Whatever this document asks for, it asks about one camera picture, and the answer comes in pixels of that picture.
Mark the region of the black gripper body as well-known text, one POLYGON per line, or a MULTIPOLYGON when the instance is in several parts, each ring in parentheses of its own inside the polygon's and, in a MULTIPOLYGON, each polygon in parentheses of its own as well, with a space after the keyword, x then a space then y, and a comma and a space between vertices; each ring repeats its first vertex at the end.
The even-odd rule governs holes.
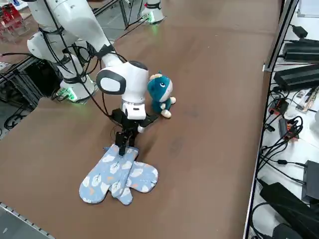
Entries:
POLYGON ((158 119, 158 116, 146 115, 145 119, 128 119, 126 114, 118 108, 112 111, 111 119, 120 124, 125 131, 144 132, 146 127, 158 119))

